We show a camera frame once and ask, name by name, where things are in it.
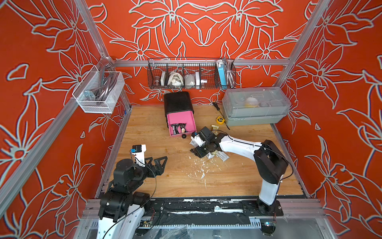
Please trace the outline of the black cookie packet with picture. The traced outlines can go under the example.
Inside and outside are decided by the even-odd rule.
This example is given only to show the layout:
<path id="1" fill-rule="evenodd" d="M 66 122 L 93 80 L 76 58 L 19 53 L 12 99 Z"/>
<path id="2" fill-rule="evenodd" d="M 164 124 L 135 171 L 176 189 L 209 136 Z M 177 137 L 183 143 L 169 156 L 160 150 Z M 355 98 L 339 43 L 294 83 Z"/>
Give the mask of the black cookie packet with picture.
<path id="1" fill-rule="evenodd" d="M 184 134 L 186 132 L 187 132 L 187 130 L 186 130 L 186 123 L 179 123 L 179 133 L 180 134 Z"/>

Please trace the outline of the blue box in basket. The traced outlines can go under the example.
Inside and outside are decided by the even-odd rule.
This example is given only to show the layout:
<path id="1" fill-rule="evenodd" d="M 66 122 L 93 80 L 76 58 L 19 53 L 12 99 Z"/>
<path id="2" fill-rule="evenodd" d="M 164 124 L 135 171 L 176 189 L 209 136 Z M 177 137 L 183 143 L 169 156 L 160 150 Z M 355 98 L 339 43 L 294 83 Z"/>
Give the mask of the blue box in basket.
<path id="1" fill-rule="evenodd" d="M 219 78 L 220 78 L 220 84 L 222 89 L 227 88 L 227 81 L 226 81 L 226 63 L 223 59 L 219 59 L 216 62 Z"/>

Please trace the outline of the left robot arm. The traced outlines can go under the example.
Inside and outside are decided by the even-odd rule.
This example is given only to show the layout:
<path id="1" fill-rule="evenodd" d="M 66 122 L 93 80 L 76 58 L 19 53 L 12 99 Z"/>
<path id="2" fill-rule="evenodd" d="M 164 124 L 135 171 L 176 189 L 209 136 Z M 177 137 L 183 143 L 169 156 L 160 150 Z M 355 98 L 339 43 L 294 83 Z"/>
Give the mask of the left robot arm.
<path id="1" fill-rule="evenodd" d="M 113 180 L 100 198 L 98 239 L 131 239 L 154 193 L 138 192 L 146 178 L 164 173 L 168 157 L 123 159 L 116 164 Z"/>

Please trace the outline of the pink top drawer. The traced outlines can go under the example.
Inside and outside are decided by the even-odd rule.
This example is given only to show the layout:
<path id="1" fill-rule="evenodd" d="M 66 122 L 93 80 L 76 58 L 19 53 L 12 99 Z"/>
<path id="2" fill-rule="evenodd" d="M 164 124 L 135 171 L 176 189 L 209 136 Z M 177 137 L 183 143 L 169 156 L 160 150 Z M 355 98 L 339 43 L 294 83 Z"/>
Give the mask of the pink top drawer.
<path id="1" fill-rule="evenodd" d="M 170 137 L 184 137 L 183 135 L 189 135 L 197 131 L 192 111 L 168 113 L 166 118 Z"/>

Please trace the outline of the black pink drawer cabinet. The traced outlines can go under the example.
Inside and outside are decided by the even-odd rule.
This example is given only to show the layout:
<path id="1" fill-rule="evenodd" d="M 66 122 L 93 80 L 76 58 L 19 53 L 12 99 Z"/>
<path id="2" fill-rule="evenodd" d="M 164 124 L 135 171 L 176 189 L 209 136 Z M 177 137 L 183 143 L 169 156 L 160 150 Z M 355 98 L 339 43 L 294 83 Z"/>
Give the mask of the black pink drawer cabinet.
<path id="1" fill-rule="evenodd" d="M 184 111 L 192 111 L 194 113 L 189 92 L 175 92 L 164 95 L 165 117 L 167 117 L 170 113 Z"/>

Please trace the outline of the white cookie packet left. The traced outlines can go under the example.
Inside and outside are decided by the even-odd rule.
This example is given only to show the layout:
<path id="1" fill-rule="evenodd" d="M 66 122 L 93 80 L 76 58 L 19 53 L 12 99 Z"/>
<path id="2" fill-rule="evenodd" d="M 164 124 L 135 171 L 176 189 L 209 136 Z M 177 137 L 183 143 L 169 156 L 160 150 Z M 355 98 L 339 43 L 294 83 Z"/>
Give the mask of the white cookie packet left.
<path id="1" fill-rule="evenodd" d="M 193 137 L 191 137 L 191 142 L 190 144 L 195 148 L 195 147 L 198 147 L 199 145 L 197 144 L 197 142 L 194 140 Z"/>

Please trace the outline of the grey plastic storage box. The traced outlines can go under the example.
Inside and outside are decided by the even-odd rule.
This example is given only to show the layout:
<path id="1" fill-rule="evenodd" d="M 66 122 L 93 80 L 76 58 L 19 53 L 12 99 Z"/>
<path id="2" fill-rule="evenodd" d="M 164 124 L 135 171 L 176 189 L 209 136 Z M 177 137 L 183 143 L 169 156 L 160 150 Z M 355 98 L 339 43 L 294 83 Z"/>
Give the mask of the grey plastic storage box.
<path id="1" fill-rule="evenodd" d="M 290 107 L 290 100 L 279 87 L 228 89 L 222 100 L 228 126 L 278 123 Z"/>

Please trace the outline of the white cookie packet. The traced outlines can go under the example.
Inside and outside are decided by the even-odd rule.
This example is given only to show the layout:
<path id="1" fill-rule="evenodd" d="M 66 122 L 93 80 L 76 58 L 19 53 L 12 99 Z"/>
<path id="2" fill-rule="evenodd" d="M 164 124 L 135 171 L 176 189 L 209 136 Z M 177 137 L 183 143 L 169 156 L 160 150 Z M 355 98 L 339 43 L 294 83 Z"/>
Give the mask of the white cookie packet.
<path id="1" fill-rule="evenodd" d="M 215 155 L 218 156 L 223 162 L 229 159 L 229 156 L 223 151 L 217 151 Z"/>
<path id="2" fill-rule="evenodd" d="M 190 144 L 195 148 L 195 147 L 198 147 L 199 145 L 197 144 L 197 142 L 194 140 L 193 137 L 191 137 L 191 142 Z"/>

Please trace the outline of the yellow tape measure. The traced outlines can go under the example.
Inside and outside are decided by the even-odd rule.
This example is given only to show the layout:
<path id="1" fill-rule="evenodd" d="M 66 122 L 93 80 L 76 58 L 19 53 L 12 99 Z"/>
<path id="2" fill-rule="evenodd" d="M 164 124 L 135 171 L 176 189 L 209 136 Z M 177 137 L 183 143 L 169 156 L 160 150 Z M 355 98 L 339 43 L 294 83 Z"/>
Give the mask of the yellow tape measure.
<path id="1" fill-rule="evenodd" d="M 216 119 L 216 123 L 219 125 L 225 124 L 225 119 L 221 116 L 218 116 Z"/>

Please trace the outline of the green cookie packet small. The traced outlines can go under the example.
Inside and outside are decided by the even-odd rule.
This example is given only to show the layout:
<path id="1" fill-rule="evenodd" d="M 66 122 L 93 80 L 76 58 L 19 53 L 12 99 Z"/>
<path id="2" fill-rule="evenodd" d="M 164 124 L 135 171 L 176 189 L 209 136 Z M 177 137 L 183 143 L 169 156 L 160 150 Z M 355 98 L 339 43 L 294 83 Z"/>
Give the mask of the green cookie packet small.
<path id="1" fill-rule="evenodd" d="M 208 159 L 212 159 L 214 157 L 215 157 L 215 153 L 214 152 L 212 152 L 212 153 L 210 152 L 210 153 L 207 154 L 207 158 Z"/>

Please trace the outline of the white cookie packet lower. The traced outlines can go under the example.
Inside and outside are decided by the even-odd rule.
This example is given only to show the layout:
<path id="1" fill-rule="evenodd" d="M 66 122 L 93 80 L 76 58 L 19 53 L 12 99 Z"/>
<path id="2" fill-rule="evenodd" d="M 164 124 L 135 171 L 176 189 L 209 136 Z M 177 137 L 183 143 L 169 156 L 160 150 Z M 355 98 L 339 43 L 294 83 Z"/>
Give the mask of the white cookie packet lower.
<path id="1" fill-rule="evenodd" d="M 223 151 L 217 151 L 215 155 L 218 156 L 223 162 L 229 159 L 229 156 Z"/>

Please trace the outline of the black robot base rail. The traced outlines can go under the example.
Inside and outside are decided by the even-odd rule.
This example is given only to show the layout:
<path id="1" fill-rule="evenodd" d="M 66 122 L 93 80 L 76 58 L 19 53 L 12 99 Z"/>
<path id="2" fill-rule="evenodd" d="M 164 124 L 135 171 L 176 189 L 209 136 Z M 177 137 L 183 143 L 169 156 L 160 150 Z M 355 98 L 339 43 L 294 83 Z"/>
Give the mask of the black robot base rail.
<path id="1" fill-rule="evenodd" d="M 144 206 L 142 219 L 154 226 L 246 226 L 251 218 L 274 222 L 284 216 L 278 200 L 271 206 L 257 201 L 257 196 L 153 198 Z"/>

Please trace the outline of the clear plastic wall bin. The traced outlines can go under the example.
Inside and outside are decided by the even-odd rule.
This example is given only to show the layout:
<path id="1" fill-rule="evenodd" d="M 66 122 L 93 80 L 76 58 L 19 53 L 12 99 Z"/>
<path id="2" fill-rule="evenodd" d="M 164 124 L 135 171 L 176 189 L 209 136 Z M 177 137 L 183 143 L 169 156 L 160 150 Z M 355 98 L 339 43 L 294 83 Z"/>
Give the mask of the clear plastic wall bin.
<path id="1" fill-rule="evenodd" d="M 95 66 L 74 89 L 72 96 L 85 113 L 111 114 L 124 87 L 121 72 Z"/>

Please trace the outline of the white cloth in basket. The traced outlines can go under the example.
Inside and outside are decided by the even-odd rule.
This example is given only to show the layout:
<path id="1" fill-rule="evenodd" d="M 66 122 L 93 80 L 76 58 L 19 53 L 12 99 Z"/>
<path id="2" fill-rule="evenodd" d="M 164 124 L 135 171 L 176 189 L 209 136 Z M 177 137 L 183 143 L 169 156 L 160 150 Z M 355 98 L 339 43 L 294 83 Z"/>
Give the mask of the white cloth in basket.
<path id="1" fill-rule="evenodd" d="M 178 72 L 171 72 L 168 79 L 168 86 L 180 88 L 184 86 L 184 78 L 183 76 Z"/>

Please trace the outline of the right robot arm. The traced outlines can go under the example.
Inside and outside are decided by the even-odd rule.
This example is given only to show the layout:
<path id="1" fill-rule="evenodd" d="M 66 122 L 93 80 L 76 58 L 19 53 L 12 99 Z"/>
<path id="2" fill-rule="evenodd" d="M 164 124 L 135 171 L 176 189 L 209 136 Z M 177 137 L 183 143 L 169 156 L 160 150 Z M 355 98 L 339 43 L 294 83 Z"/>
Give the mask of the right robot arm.
<path id="1" fill-rule="evenodd" d="M 207 127 L 199 132 L 193 132 L 191 139 L 191 144 L 195 146 L 191 152 L 199 158 L 218 151 L 234 153 L 254 161 L 262 178 L 261 191 L 256 200 L 257 210 L 264 216 L 275 213 L 280 183 L 289 162 L 271 140 L 246 141 L 231 137 L 222 131 L 214 134 Z"/>

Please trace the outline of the black handled screwdriver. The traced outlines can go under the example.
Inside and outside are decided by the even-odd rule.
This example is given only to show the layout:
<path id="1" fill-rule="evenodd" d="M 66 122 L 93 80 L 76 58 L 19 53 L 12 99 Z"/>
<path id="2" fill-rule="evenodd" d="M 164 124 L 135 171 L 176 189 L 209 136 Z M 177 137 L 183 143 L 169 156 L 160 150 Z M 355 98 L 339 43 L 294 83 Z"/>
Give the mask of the black handled screwdriver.
<path id="1" fill-rule="evenodd" d="M 220 110 L 220 108 L 219 108 L 217 102 L 213 102 L 212 104 L 213 104 L 213 106 L 216 108 L 216 110 L 219 112 L 220 116 L 224 118 L 224 115 L 223 115 L 223 113 L 221 112 L 221 110 Z"/>

